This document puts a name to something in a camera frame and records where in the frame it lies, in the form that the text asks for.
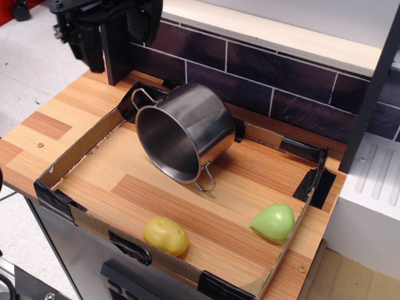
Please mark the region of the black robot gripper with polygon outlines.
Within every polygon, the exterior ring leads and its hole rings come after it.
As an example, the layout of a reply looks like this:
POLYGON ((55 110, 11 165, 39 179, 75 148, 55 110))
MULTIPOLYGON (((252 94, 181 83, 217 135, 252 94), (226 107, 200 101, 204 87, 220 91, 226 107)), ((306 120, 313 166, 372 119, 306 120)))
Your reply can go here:
POLYGON ((56 15, 54 35, 68 43, 74 57, 84 62, 93 73, 105 71, 103 45, 98 25, 127 13, 127 28, 138 41, 150 46, 156 39, 163 0, 151 1, 51 1, 56 15), (73 20, 88 23, 73 24, 73 20))

